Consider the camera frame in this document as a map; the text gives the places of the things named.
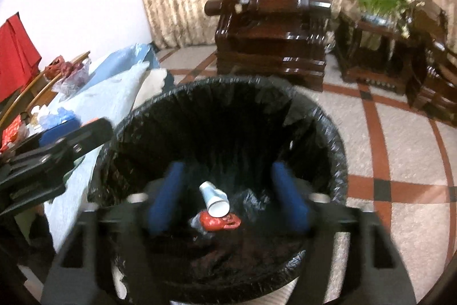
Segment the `white paper cup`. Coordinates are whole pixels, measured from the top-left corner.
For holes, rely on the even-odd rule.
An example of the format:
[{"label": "white paper cup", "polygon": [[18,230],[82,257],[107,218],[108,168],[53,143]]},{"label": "white paper cup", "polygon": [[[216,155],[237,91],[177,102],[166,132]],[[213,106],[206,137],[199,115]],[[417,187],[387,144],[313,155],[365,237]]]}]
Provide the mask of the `white paper cup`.
[{"label": "white paper cup", "polygon": [[205,181],[200,185],[200,192],[205,201],[210,216],[224,217],[230,210],[230,203],[222,190],[217,189],[211,182]]}]

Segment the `red towel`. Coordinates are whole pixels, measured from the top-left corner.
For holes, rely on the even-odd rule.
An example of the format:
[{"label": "red towel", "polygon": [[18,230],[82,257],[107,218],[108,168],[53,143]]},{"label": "red towel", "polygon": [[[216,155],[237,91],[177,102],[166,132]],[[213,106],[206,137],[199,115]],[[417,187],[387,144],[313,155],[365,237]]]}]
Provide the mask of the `red towel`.
[{"label": "red towel", "polygon": [[35,78],[40,60],[19,14],[11,16],[0,27],[0,102]]}]

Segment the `white plastic bag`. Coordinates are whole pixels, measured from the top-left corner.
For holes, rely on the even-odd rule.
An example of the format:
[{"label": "white plastic bag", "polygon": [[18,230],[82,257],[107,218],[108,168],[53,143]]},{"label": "white plastic bag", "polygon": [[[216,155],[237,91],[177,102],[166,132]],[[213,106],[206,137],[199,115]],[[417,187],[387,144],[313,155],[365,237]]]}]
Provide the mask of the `white plastic bag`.
[{"label": "white plastic bag", "polygon": [[52,87],[53,92],[62,93],[65,96],[71,96],[77,92],[82,86],[89,81],[89,65],[91,60],[87,62],[79,70],[74,70],[68,78],[62,78]]}]

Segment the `red plastic wrapper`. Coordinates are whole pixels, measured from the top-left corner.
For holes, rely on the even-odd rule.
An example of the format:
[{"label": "red plastic wrapper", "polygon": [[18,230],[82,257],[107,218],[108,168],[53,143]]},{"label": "red plastic wrapper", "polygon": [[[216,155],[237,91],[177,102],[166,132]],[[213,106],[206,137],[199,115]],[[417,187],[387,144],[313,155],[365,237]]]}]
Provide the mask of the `red plastic wrapper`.
[{"label": "red plastic wrapper", "polygon": [[233,213],[224,217],[212,217],[208,211],[200,214],[200,223],[206,231],[231,230],[236,229],[241,224],[241,220]]},{"label": "red plastic wrapper", "polygon": [[22,141],[26,136],[27,126],[22,122],[21,116],[18,115],[13,120],[13,122],[3,131],[0,153],[3,153],[12,145]]}]

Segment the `trash can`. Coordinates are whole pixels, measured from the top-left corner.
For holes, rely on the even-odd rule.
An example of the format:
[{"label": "trash can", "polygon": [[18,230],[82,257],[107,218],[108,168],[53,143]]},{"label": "trash can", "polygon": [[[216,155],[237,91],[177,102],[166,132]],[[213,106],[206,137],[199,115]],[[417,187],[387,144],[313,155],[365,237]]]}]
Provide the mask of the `trash can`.
[{"label": "trash can", "polygon": [[[154,276],[174,301],[248,301],[298,276],[309,241],[284,231],[270,178],[273,162],[289,166],[299,192],[306,180],[332,201],[346,202],[338,130],[282,79],[212,77],[145,102],[102,148],[89,200],[111,206],[149,182],[160,185],[173,161],[185,164],[185,192],[170,230],[146,244],[149,259],[161,268]],[[205,207],[198,189],[204,181],[227,193],[230,211],[242,220],[238,229],[205,235],[191,227]]]}]

